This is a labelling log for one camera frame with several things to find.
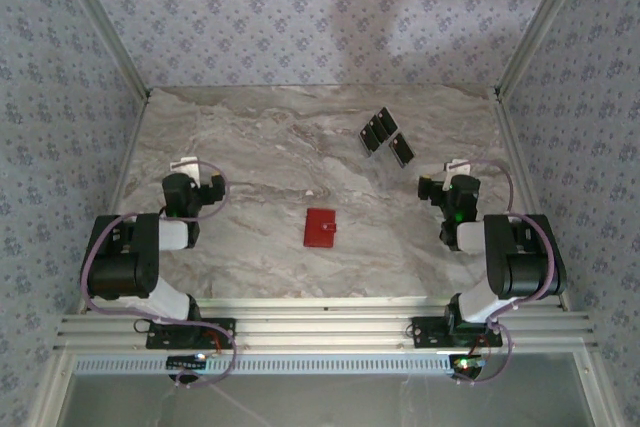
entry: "marble tabletop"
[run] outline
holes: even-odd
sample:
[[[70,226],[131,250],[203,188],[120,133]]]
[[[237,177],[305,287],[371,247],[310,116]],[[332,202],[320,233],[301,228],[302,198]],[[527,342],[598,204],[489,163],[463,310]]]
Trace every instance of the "marble tabletop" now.
[[[366,157],[359,142],[383,106],[416,153],[405,169],[387,148]],[[155,89],[120,211],[158,211],[169,162],[188,155],[216,164],[231,185],[194,249],[161,253],[161,275],[196,297],[450,296],[485,272],[482,255],[438,240],[441,213],[417,197],[418,177],[445,161],[506,159],[482,88]],[[479,211],[503,212],[503,175],[472,173],[482,181]],[[302,245],[309,207],[335,209],[332,249]]]

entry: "red block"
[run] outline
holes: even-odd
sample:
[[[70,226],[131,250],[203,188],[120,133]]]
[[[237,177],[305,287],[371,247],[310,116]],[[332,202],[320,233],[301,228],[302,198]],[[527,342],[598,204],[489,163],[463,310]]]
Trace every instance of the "red block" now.
[[[336,233],[336,211],[329,209],[307,209],[304,228],[305,247],[333,247]]]

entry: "wall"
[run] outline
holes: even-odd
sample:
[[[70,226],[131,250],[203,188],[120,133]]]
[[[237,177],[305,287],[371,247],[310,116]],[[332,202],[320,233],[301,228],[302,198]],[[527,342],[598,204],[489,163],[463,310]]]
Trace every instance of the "wall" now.
[[[101,0],[150,86],[497,82],[540,0]]]
[[[567,0],[509,100],[577,308],[640,425],[640,0]]]
[[[139,102],[77,0],[0,0],[0,425],[22,425]]]

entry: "glass panel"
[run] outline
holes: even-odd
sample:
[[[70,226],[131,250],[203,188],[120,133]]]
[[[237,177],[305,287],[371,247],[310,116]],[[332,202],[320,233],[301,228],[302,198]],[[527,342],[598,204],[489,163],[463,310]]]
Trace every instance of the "glass panel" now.
[[[489,367],[503,359],[495,356]],[[516,355],[498,380],[445,376],[232,376],[176,389],[158,375],[76,376],[58,427],[593,425],[570,354]]]

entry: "patterned wallpaper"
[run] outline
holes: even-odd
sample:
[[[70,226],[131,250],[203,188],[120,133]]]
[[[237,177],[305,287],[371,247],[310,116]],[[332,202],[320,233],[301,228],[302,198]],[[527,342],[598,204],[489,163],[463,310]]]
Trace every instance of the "patterned wallpaper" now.
[[[640,426],[640,0],[567,0],[509,105],[572,300]]]
[[[19,426],[77,306],[138,103],[77,0],[0,0],[0,426]]]
[[[101,0],[148,86],[497,82],[540,0]]]

